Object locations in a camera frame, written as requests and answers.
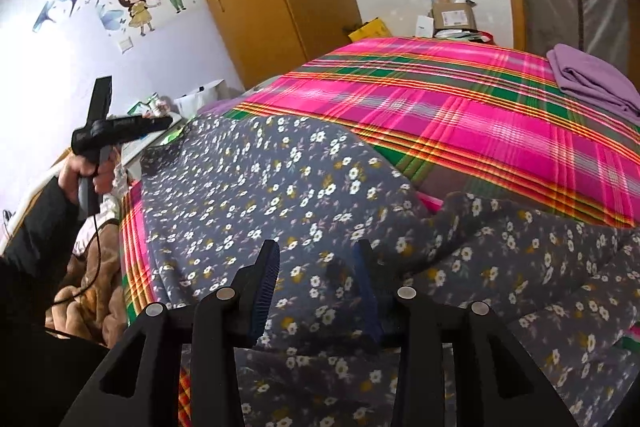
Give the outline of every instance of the brown blanket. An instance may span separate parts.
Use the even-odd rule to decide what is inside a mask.
[[[47,311],[49,328],[94,341],[111,348],[127,327],[127,313],[120,272],[118,226],[106,223],[98,231],[102,252],[95,283],[74,300]],[[98,264],[96,236],[86,249],[84,260],[71,256],[56,301],[77,294],[94,278]]]

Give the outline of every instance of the metal screw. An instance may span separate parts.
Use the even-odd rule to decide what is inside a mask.
[[[149,306],[146,307],[146,314],[149,315],[149,317],[156,317],[156,315],[162,313],[162,310],[164,310],[162,304],[154,302],[153,304],[149,304]]]
[[[489,306],[486,302],[476,301],[471,304],[471,311],[476,315],[486,315],[489,312]]]
[[[398,288],[398,297],[401,299],[413,299],[418,292],[411,288],[411,286],[402,286]]]
[[[216,292],[216,297],[218,299],[220,299],[221,301],[228,301],[229,299],[232,299],[235,296],[236,296],[236,292],[234,291],[233,288],[231,288],[229,286],[225,286],[224,288],[220,288]]]

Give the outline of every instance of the gray floral fabric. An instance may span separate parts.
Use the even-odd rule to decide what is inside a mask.
[[[487,301],[580,425],[604,425],[638,373],[636,356],[612,347],[638,320],[635,231],[472,194],[450,196],[432,217],[371,147],[293,116],[201,116],[142,164],[153,288],[169,307],[230,282],[263,240],[280,245],[265,332],[236,350],[247,425],[390,422],[398,353],[360,349],[351,246],[363,237],[381,263],[415,261],[405,283],[436,301]],[[452,364],[447,353],[448,425]]]

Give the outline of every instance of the yellow bag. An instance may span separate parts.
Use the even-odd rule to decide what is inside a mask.
[[[353,33],[349,34],[351,42],[356,42],[362,39],[370,39],[372,37],[392,37],[393,35],[386,27],[382,19],[376,17],[372,21],[366,23],[360,29],[357,29]]]

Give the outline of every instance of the hand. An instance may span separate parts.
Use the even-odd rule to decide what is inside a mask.
[[[109,159],[98,166],[98,172],[94,178],[94,187],[97,194],[107,194],[111,192],[115,174],[115,153],[112,151]],[[92,176],[95,172],[95,165],[89,163],[84,156],[75,156],[73,153],[66,159],[66,163],[60,171],[58,185],[66,199],[73,204],[78,203],[78,185],[80,176]]]

